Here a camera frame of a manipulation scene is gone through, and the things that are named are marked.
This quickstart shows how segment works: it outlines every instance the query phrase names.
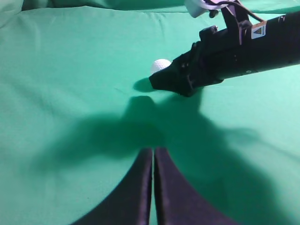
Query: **white ball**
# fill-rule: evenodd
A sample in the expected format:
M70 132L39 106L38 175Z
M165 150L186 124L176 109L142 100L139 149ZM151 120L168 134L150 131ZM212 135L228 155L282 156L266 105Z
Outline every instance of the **white ball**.
M151 73L154 74L159 70L162 70L164 68L167 68L171 62L169 60L159 59L154 61L151 67Z

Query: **green cloth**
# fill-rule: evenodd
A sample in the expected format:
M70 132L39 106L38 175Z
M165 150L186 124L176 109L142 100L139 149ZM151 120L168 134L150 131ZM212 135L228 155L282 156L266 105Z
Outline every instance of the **green cloth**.
M241 2L254 12L286 13L300 10L297 0L242 0ZM24 0L23 9L92 6L118 10L186 12L187 9L183 5L184 0Z
M141 147L159 145L235 220L300 224L299 66L192 98L147 92L136 83L154 60L188 51L223 18L17 6L0 7L10 12L0 21L1 224L70 224L115 188Z

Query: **cable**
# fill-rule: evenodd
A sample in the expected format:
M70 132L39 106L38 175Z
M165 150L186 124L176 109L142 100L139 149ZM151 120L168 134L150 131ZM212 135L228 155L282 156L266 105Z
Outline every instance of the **cable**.
M264 20L260 17L258 17L257 15L255 15L254 13L252 13L249 9L247 9L246 7L244 7L242 4L239 4L237 2L234 1L220 1L218 3L213 2L212 0L204 0L206 3L213 5L213 6L220 6L220 5L231 5L231 6L237 6L240 7L242 9L244 9L247 14L249 16L251 16L252 18L258 20L259 22L263 22Z

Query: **white triangle label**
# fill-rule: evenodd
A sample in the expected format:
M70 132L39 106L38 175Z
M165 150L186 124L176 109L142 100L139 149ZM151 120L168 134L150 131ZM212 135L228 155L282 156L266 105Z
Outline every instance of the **white triangle label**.
M266 35L266 25L252 28L251 39L261 38L265 35Z

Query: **golf ball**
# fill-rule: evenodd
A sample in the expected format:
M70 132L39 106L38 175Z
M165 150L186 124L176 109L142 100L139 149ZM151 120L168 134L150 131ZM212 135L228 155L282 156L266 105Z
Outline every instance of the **golf ball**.
M156 73L159 70L162 70L164 68L167 68L171 62L169 60L159 59L154 61L151 67L151 73Z

